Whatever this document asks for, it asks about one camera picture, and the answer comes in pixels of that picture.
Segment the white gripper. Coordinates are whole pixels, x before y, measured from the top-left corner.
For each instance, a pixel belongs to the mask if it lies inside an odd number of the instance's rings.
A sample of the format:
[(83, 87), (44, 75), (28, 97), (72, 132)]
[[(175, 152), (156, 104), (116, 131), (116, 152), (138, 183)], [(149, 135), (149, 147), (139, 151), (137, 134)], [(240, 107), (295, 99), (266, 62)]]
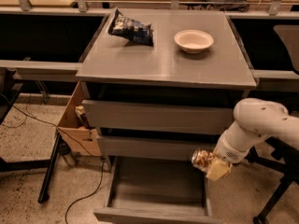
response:
[(215, 159), (208, 167), (206, 178), (216, 181), (231, 172), (232, 164), (239, 163), (246, 156), (246, 151), (239, 151), (232, 147), (223, 133), (215, 146), (213, 153), (220, 159)]

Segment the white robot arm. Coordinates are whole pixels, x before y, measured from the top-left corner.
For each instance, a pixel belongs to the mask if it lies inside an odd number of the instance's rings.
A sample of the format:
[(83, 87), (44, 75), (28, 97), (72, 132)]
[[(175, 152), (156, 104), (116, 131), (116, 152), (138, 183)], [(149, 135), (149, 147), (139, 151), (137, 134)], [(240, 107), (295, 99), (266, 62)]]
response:
[(249, 150), (267, 138), (275, 137), (299, 149), (299, 118), (291, 116), (279, 103), (246, 98), (235, 105), (235, 121), (224, 131), (213, 150), (215, 159), (206, 177), (216, 181), (241, 162)]

